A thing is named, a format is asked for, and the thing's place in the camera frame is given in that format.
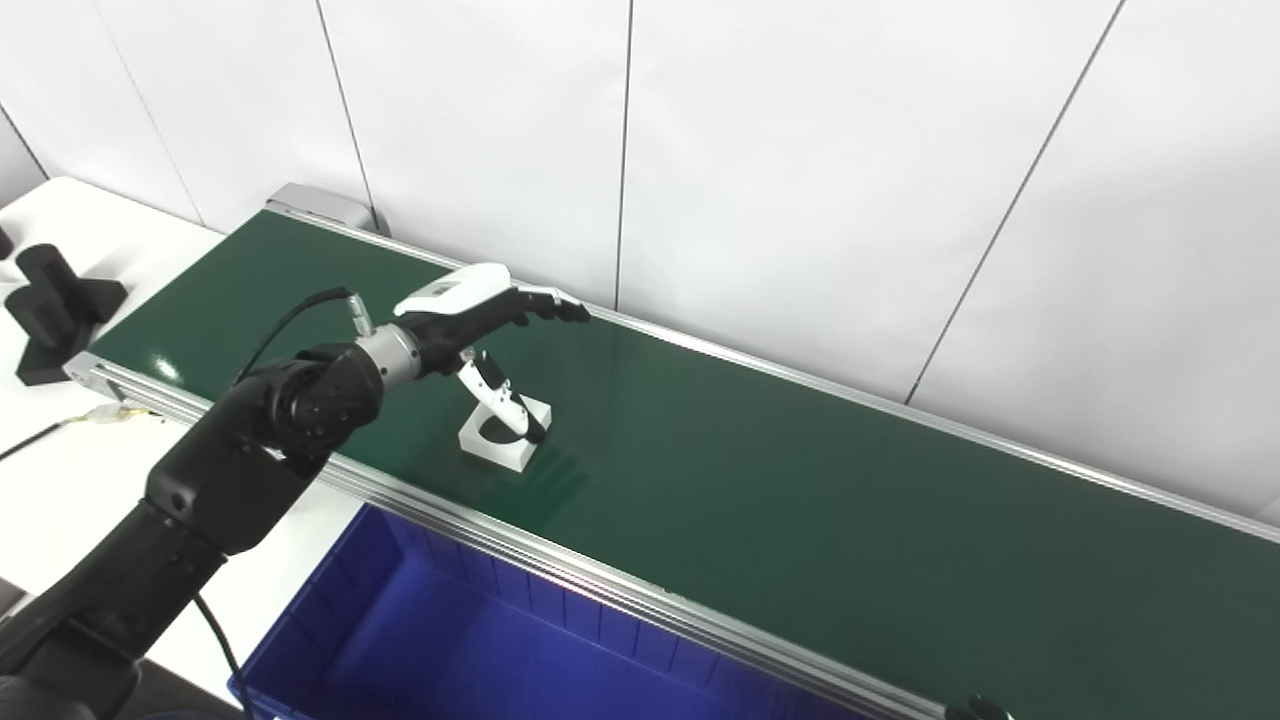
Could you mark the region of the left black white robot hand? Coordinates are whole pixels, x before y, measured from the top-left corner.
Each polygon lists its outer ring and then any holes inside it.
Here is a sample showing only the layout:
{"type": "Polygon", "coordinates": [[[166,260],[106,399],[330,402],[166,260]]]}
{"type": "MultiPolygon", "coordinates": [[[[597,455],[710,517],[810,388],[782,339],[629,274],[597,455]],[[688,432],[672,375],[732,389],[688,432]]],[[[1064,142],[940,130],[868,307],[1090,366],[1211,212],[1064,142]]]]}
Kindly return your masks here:
{"type": "Polygon", "coordinates": [[[532,415],[489,355],[474,346],[507,324],[526,327],[531,315],[571,323],[591,319],[579,299],[550,286],[520,284],[500,263],[456,269],[403,299],[394,315],[393,323],[413,341],[420,375],[457,375],[516,439],[532,445],[545,439],[547,424],[532,415]]]}

